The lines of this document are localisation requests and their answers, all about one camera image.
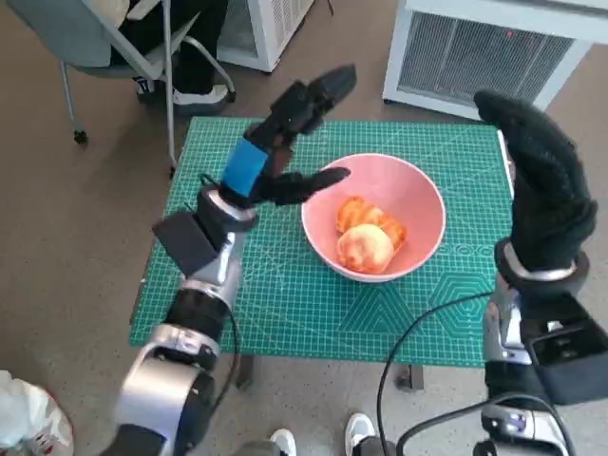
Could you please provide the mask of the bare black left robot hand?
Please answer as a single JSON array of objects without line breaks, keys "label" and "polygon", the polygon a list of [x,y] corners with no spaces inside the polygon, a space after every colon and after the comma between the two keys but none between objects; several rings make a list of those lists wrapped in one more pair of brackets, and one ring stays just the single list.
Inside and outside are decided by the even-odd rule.
[{"label": "bare black left robot hand", "polygon": [[330,167],[311,175],[288,172],[300,135],[308,136],[355,88],[355,65],[332,69],[309,83],[292,83],[270,106],[261,123],[251,125],[232,152],[222,173],[219,194],[240,208],[262,202],[299,204],[348,177],[346,167]]}]

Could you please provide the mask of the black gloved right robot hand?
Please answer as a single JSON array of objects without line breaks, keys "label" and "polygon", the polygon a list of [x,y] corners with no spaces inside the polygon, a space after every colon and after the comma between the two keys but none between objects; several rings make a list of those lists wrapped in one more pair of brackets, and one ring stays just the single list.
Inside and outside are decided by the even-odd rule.
[{"label": "black gloved right robot hand", "polygon": [[510,241],[529,272],[566,269],[596,227],[573,141],[532,104],[490,91],[474,95],[482,121],[502,131],[515,164]]}]

